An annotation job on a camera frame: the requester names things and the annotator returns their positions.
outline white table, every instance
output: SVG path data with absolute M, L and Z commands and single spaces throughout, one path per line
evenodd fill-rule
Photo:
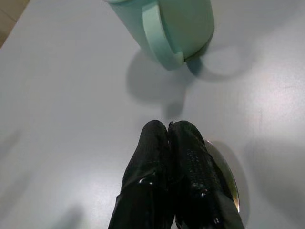
M 305 1 L 213 8 L 207 54 L 167 72 L 106 3 L 29 3 L 0 50 L 1 229 L 106 229 L 152 119 L 223 153 L 248 229 L 304 228 Z

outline mug handle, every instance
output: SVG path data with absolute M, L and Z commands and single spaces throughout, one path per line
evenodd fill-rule
M 142 9 L 143 27 L 150 50 L 167 70 L 179 67 L 184 62 L 183 53 L 174 53 L 162 26 L 158 1 Z

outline table surface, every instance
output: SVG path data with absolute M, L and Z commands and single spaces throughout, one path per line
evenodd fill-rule
M 212 4 L 206 55 L 167 72 L 107 3 L 29 3 L 0 50 L 1 229 L 106 229 L 152 119 L 223 153 L 247 228 L 304 228 L 305 1 Z

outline mint green mug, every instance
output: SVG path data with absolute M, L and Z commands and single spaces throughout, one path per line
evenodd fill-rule
M 106 0 L 141 48 L 172 70 L 212 37 L 210 0 Z

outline wooden floor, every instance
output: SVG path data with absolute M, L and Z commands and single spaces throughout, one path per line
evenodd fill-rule
M 0 0 L 0 48 L 30 0 Z

